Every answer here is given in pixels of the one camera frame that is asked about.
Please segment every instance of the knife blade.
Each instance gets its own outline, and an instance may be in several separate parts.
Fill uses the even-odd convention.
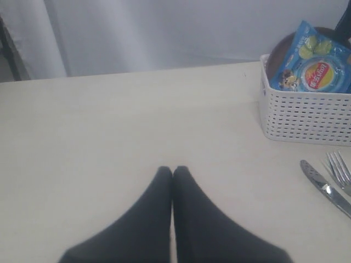
[[[300,166],[312,184],[351,219],[351,204],[307,161],[301,160]]]

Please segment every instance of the white table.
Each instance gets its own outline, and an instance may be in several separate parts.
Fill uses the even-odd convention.
[[[351,221],[299,167],[326,174],[319,158],[335,147],[268,140],[259,74],[254,62],[0,84],[0,262],[57,262],[160,165],[187,165],[228,216],[295,262],[349,261]]]

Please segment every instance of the white basket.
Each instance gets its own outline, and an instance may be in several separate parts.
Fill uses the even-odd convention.
[[[351,146],[351,94],[281,92],[270,87],[261,56],[261,124],[277,141]]]

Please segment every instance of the white curtain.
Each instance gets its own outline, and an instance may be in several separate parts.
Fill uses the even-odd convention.
[[[0,0],[32,79],[258,60],[348,0]]]

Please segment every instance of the lay's chips bag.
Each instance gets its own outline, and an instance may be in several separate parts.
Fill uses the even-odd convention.
[[[351,50],[302,21],[270,85],[283,91],[346,93],[351,85]]]

